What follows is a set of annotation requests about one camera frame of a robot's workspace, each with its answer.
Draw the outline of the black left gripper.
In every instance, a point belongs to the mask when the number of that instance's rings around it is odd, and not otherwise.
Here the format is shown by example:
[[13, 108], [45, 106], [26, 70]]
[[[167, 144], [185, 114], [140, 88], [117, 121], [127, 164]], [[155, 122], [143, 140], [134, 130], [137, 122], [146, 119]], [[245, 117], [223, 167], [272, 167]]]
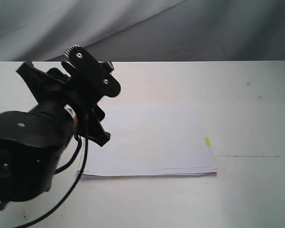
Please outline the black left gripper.
[[111, 138], [101, 125], [105, 112], [98, 103], [103, 97], [114, 98], [121, 92], [120, 83], [112, 76], [110, 61], [99, 62], [86, 49], [73, 45], [64, 51], [63, 73], [53, 67], [43, 72], [32, 62], [24, 62], [16, 70], [38, 103], [69, 105], [77, 115], [87, 112], [88, 140], [104, 146]]

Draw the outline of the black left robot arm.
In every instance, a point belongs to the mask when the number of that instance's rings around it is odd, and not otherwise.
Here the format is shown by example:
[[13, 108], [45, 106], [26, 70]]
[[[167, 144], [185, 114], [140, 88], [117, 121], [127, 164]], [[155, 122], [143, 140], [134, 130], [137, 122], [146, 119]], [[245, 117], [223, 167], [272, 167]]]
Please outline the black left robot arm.
[[0, 114], [0, 211], [50, 190], [72, 138], [85, 137], [99, 146], [110, 140], [98, 102], [121, 91], [113, 64], [97, 61], [78, 45], [68, 47], [65, 56], [63, 70], [43, 72], [31, 62], [17, 69], [37, 105], [28, 112]]

